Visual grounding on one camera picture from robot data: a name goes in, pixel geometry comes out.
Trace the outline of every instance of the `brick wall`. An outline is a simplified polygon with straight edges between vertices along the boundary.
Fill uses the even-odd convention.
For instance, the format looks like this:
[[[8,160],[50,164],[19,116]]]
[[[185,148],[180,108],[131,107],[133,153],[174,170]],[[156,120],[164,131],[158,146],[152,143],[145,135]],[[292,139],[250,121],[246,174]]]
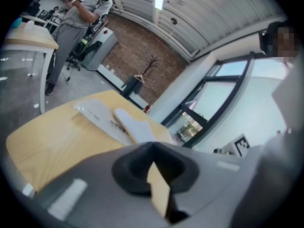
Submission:
[[[146,28],[115,14],[109,14],[107,27],[114,31],[118,43],[103,61],[115,70],[122,81],[142,73],[148,66],[152,55],[160,60],[145,74],[145,84],[139,95],[153,104],[179,74],[187,62],[167,43]]]

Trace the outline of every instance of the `table leg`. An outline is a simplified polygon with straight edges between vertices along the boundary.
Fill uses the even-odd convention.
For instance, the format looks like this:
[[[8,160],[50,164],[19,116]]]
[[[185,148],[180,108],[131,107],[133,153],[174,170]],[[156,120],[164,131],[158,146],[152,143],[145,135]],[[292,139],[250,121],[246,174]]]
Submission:
[[[51,61],[54,50],[49,49],[46,53],[46,57],[44,59],[44,64],[42,68],[42,75],[40,80],[40,113],[43,114],[45,112],[45,104],[44,104],[44,92],[46,89],[46,78],[48,73],[48,65]]]
[[[30,72],[30,76],[34,75],[34,66],[35,66],[35,61],[36,61],[36,57],[37,57],[37,52],[34,51],[34,56],[33,56],[33,61],[32,61],[32,67],[31,67],[31,72]]]

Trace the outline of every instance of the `red object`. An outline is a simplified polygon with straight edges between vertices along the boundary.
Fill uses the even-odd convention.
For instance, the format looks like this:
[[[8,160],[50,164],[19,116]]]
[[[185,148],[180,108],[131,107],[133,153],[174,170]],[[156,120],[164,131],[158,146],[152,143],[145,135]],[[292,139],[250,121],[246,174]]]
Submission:
[[[144,113],[147,113],[147,111],[150,109],[150,105],[147,105],[146,107],[145,107],[145,109],[143,110],[143,112]]]

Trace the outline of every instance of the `gray floor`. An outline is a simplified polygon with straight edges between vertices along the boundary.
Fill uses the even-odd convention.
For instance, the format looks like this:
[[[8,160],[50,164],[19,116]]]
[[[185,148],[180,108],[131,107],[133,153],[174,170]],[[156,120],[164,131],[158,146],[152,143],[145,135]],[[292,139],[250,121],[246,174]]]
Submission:
[[[32,65],[33,52],[6,51],[0,56],[0,147],[1,166],[8,180],[17,189],[24,187],[25,181],[18,173],[8,156],[5,141],[7,136],[40,115],[39,86],[43,65],[43,54],[37,54],[35,75],[28,76]],[[66,83],[71,70],[66,66],[62,70],[54,92],[46,96],[46,111],[69,101],[87,95],[113,89],[97,72],[81,67],[74,69],[71,80]]]

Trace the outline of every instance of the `person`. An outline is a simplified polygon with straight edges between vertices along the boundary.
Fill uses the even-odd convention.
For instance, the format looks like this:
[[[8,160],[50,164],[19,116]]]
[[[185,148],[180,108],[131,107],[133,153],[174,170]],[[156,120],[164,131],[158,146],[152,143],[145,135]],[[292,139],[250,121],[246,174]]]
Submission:
[[[269,24],[259,37],[263,53],[285,63],[293,63],[301,49],[300,38],[288,20]]]
[[[62,12],[59,12],[57,15],[53,16],[52,22],[60,24],[66,13],[67,13],[67,9],[63,9]]]
[[[62,67],[73,47],[80,42],[92,22],[109,12],[112,4],[112,0],[84,0],[83,2],[76,0],[73,4],[67,3],[69,11],[52,34],[59,48],[48,68],[46,95],[52,94]]]
[[[51,9],[49,12],[47,12],[45,20],[51,19],[53,15],[56,15],[58,13],[58,10],[59,10],[59,7],[56,6],[53,9]]]

